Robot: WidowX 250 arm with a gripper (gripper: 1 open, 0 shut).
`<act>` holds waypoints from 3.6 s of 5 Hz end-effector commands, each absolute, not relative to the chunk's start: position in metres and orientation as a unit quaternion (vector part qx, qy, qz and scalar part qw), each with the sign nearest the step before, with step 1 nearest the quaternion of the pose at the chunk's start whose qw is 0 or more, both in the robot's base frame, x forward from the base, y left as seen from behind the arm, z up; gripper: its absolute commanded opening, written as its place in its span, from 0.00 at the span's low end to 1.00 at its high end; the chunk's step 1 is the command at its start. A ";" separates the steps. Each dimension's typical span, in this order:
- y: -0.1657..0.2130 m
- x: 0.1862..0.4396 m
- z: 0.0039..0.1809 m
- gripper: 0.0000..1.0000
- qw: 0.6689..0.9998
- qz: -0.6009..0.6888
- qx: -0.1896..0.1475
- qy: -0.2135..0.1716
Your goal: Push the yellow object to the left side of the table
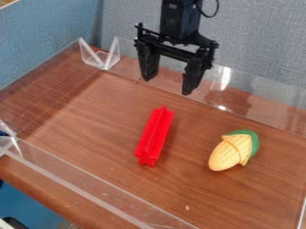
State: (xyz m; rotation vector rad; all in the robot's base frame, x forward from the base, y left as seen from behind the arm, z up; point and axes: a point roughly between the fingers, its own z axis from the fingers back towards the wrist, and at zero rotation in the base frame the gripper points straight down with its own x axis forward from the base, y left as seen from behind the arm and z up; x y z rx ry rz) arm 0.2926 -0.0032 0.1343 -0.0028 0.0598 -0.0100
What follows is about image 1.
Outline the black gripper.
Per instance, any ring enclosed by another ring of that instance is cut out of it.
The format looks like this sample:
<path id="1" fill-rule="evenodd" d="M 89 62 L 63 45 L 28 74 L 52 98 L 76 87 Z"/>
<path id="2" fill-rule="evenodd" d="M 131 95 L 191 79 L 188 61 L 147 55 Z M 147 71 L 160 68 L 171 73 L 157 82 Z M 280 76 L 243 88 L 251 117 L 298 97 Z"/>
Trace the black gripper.
<path id="1" fill-rule="evenodd" d="M 141 22 L 135 28 L 137 37 L 133 39 L 133 44 L 141 78 L 149 81 L 156 76 L 161 55 L 184 63 L 188 61 L 183 73 L 181 94 L 189 95 L 202 81 L 204 71 L 211 67 L 215 50 L 219 48 L 218 42 L 203 37 L 197 31 L 179 39 L 145 29 Z"/>

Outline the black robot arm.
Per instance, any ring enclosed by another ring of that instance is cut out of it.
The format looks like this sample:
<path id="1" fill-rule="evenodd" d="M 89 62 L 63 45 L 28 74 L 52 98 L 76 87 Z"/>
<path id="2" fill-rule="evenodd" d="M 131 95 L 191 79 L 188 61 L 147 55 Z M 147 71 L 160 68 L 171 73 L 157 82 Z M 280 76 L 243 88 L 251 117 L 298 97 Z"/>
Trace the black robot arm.
<path id="1" fill-rule="evenodd" d="M 212 18 L 202 11 L 203 0 L 163 0 L 159 31 L 135 25 L 141 78 L 149 81 L 159 72 L 160 56 L 187 64 L 183 72 L 181 94 L 189 95 L 199 86 L 204 72 L 211 69 L 219 43 L 199 34 L 200 17 Z"/>

